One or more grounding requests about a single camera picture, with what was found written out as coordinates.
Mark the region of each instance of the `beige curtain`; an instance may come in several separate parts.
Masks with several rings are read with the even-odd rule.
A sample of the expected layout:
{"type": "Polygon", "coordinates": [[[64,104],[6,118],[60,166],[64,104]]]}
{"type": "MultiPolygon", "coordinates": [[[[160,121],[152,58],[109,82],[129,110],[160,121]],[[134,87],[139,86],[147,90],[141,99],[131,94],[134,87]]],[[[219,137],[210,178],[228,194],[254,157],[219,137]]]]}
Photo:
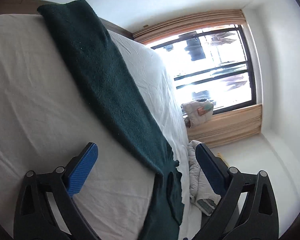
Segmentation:
{"type": "Polygon", "coordinates": [[[133,33],[133,38],[135,41],[146,45],[173,35],[197,29],[229,24],[241,25],[245,22],[246,20],[240,9],[210,11],[191,14],[146,27],[133,33]]]}
{"type": "Polygon", "coordinates": [[[228,144],[260,133],[261,120],[261,104],[216,114],[204,124],[188,128],[188,139],[204,142],[208,147],[228,144]]]}

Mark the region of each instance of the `green blanket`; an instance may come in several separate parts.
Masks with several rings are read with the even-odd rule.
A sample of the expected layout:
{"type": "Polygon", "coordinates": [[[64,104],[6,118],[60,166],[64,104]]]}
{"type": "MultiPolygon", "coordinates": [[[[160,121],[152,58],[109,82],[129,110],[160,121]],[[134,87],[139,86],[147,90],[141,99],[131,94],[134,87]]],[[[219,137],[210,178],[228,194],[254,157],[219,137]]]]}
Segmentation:
{"type": "Polygon", "coordinates": [[[112,136],[155,172],[140,240],[176,240],[182,222],[181,173],[106,28],[85,0],[38,8],[75,83],[112,136]]]}

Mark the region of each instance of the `window frame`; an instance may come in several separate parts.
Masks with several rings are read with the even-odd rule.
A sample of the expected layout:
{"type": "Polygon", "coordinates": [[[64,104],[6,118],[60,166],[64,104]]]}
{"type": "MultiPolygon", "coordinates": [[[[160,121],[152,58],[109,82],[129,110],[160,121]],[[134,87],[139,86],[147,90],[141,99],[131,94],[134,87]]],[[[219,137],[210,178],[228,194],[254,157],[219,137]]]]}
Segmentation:
{"type": "MultiPolygon", "coordinates": [[[[219,29],[219,30],[213,30],[213,31],[208,31],[208,32],[197,33],[197,34],[193,34],[191,36],[186,36],[186,37],[178,38],[178,39],[175,39],[175,40],[172,40],[172,41],[167,41],[167,42],[164,42],[164,43],[161,43],[159,45],[151,47],[151,49],[155,50],[155,49],[158,49],[158,48],[162,48],[162,47],[174,44],[176,42],[186,41],[186,40],[189,40],[189,39],[198,38],[198,37],[201,37],[201,36],[207,36],[207,35],[211,35],[211,34],[225,33],[225,32],[229,32],[229,31],[237,31],[238,32],[239,38],[241,40],[242,49],[243,49],[243,52],[244,52],[245,57],[246,57],[245,61],[236,62],[236,63],[229,63],[229,64],[226,64],[226,65],[223,65],[223,66],[218,66],[218,67],[214,67],[214,68],[210,68],[210,69],[206,69],[206,70],[201,70],[201,71],[197,71],[197,72],[194,72],[194,73],[191,73],[191,74],[187,74],[187,75],[183,75],[183,76],[179,76],[179,77],[174,78],[174,80],[176,81],[176,80],[180,80],[180,79],[183,79],[183,78],[186,78],[186,77],[191,77],[191,76],[199,75],[199,74],[202,74],[202,73],[207,73],[211,70],[219,69],[221,67],[234,67],[234,66],[237,66],[237,65],[246,64],[247,65],[246,70],[235,71],[235,72],[232,72],[232,73],[218,75],[216,77],[207,78],[207,79],[203,79],[203,80],[199,80],[199,81],[190,83],[192,85],[196,85],[196,84],[201,84],[201,83],[205,83],[205,82],[209,82],[209,81],[213,81],[213,80],[218,80],[218,79],[221,79],[221,78],[226,78],[226,77],[235,76],[235,75],[239,75],[239,74],[243,74],[243,73],[248,73],[250,88],[251,88],[251,100],[240,103],[240,104],[224,107],[224,108],[221,108],[221,109],[213,110],[213,114],[221,114],[221,113],[225,113],[225,112],[228,112],[228,111],[244,108],[244,107],[247,107],[247,106],[253,106],[257,103],[256,83],[255,83],[255,76],[254,76],[253,65],[252,65],[252,60],[251,60],[251,54],[250,54],[250,51],[249,51],[248,42],[247,42],[247,39],[244,35],[242,26],[241,25],[235,25],[235,27],[233,27],[233,28],[225,28],[225,29],[219,29]]],[[[190,84],[180,85],[180,86],[177,86],[176,88],[179,89],[179,88],[185,87],[185,86],[190,85],[190,84]]]]}

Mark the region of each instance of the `mattress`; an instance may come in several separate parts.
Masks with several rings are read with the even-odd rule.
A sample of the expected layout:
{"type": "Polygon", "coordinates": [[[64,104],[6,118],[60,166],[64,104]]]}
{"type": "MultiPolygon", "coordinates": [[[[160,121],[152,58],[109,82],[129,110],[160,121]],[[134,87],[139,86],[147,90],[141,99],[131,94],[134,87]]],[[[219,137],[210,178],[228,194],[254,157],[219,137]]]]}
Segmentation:
{"type": "MultiPolygon", "coordinates": [[[[180,161],[185,208],[179,239],[183,239],[191,214],[188,140],[172,78],[153,50],[110,34],[174,158],[180,161]]],[[[112,138],[83,102],[43,18],[0,15],[0,223],[9,234],[24,174],[52,172],[88,142],[98,145],[99,157],[74,196],[77,206],[101,239],[137,239],[154,174],[112,138]]],[[[67,231],[60,214],[55,216],[67,231]]]]}

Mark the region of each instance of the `white quilt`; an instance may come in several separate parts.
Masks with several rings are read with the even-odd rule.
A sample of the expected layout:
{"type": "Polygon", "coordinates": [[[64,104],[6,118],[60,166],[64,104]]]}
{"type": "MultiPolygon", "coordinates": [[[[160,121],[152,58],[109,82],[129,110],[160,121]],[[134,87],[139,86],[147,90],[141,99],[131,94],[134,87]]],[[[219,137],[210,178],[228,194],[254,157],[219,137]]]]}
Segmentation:
{"type": "MultiPolygon", "coordinates": [[[[188,141],[172,79],[153,50],[110,33],[180,161],[185,204],[182,239],[187,236],[190,206],[188,141]]],[[[24,174],[29,170],[52,172],[78,155],[88,142],[98,145],[99,157],[75,202],[101,239],[137,239],[154,174],[111,137],[82,101],[43,18],[1,15],[0,223],[11,235],[24,174]]]]}

